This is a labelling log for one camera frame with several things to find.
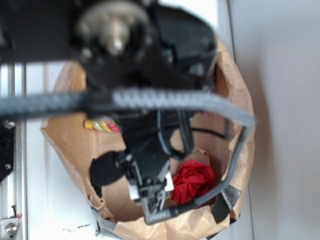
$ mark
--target metal bracket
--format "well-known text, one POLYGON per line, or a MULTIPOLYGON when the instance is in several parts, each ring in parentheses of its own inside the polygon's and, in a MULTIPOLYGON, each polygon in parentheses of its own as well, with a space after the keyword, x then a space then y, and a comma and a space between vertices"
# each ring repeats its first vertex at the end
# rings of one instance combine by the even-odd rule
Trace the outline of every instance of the metal bracket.
POLYGON ((15 122, 4 120, 0 122, 0 183, 15 168, 14 163, 14 136, 15 122))
POLYGON ((241 194, 241 191, 229 185, 217 195, 216 202, 211 207, 212 215, 217 224, 226 219, 232 208, 236 205, 241 194))
POLYGON ((2 240, 18 240, 20 217, 0 219, 0 236, 2 240))

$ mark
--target screw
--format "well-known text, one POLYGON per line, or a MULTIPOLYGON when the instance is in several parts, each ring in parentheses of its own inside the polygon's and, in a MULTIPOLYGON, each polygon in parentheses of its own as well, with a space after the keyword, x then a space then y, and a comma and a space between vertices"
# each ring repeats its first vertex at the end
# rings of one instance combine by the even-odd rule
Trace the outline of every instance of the screw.
POLYGON ((16 125, 16 122, 9 121, 9 120, 3 120, 3 125, 7 129, 12 129, 16 125))
POLYGON ((81 49, 81 58, 86 61, 93 57, 92 51, 88 47, 81 49))
POLYGON ((127 162, 130 162, 131 159, 132 159, 132 154, 128 154, 127 156, 125 156, 125 160, 126 160, 127 162))
POLYGON ((11 164, 6 164, 6 165, 5 165, 5 169, 7 169, 7 170, 12 169, 12 165, 11 165, 11 164))
POLYGON ((13 235, 16 234, 17 232, 17 226, 13 223, 9 223, 6 227, 5 227, 5 233, 8 234, 10 237, 12 237, 13 235))
POLYGON ((146 180, 145 180, 145 183, 150 185, 152 183, 152 179, 150 177, 148 177, 146 180))

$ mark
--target metal bolt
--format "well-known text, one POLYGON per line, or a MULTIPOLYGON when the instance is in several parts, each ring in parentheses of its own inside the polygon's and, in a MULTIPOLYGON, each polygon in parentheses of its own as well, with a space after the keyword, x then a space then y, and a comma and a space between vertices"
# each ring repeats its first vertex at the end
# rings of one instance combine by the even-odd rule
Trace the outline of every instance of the metal bolt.
POLYGON ((131 159, 132 159, 132 154, 128 154, 127 156, 125 156, 125 160, 126 160, 127 162, 130 162, 131 159))
POLYGON ((150 177, 148 177, 146 180, 145 180, 145 183, 146 184, 151 184, 152 183, 152 179, 150 177))
POLYGON ((16 125, 16 122, 15 121, 9 121, 9 120, 3 120, 3 125, 7 129, 12 129, 16 125))
POLYGON ((11 164, 6 164, 6 165, 5 165, 5 169, 7 169, 7 170, 12 169, 12 165, 11 165, 11 164))
POLYGON ((5 233, 8 234, 10 237, 12 237, 13 235, 15 235, 17 233, 17 226, 13 223, 9 223, 6 227, 5 227, 5 233))
POLYGON ((85 60, 91 59, 93 56, 92 51, 88 47, 84 47, 81 49, 81 58, 85 60))
POLYGON ((130 38, 130 28, 124 21, 113 19, 100 34, 100 44, 105 46, 113 56, 119 56, 125 52, 130 38))

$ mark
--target white surface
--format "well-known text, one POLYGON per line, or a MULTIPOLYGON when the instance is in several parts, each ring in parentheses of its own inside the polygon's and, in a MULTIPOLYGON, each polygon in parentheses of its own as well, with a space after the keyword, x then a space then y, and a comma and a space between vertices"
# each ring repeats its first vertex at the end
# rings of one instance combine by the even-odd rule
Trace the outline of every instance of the white surface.
MULTIPOLYGON (((204 16, 232 51, 228 9, 225 1, 171 1, 204 16)), ((28 64, 27 94, 49 92, 63 64, 28 64)), ((91 209, 75 187, 58 156, 39 131, 41 121, 27 122, 27 199, 30 240, 96 239, 97 229, 91 209)), ((249 198, 246 196, 241 218, 233 226, 215 237, 215 240, 251 240, 252 225, 249 198)))
POLYGON ((319 239, 320 1, 230 3, 235 59, 258 119, 254 239, 319 239))

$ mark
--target black cable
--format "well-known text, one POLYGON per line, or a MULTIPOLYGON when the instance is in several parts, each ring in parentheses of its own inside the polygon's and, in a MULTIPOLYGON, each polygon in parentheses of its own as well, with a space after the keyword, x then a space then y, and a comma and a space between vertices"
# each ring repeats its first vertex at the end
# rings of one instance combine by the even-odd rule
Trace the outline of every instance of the black cable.
POLYGON ((178 215, 185 213, 189 210, 195 209, 200 207, 202 204, 206 203, 210 199, 214 198, 216 195, 218 195, 221 191, 226 189, 226 187, 229 185, 230 181, 232 180, 234 173, 237 168, 238 158, 241 153, 241 150, 246 143, 246 139, 251 131, 250 127, 243 127, 240 133, 240 136, 237 140, 237 143, 235 145, 234 151, 232 153, 232 157, 230 160, 229 168, 227 171, 226 178, 221 181, 217 186, 215 186, 212 190, 207 192, 205 195, 196 197, 191 201, 188 201, 184 204, 181 204, 179 206, 171 206, 165 210, 157 212, 155 215, 152 216, 145 216, 144 221, 146 224, 151 225, 155 224, 164 220, 168 220, 174 217, 177 217, 178 215))
POLYGON ((163 151, 168 156, 177 160, 183 160, 185 157, 187 157, 191 153, 194 147, 194 139, 193 139, 191 127, 189 124, 188 112, 184 110, 177 110, 177 117, 178 117, 178 123, 179 123, 178 127, 180 128, 180 134, 181 134, 181 138, 184 146, 184 152, 179 152, 175 150, 171 146, 170 140, 168 138, 165 138, 166 130, 163 124, 164 112, 162 110, 157 111, 157 129, 158 129, 157 135, 163 151))

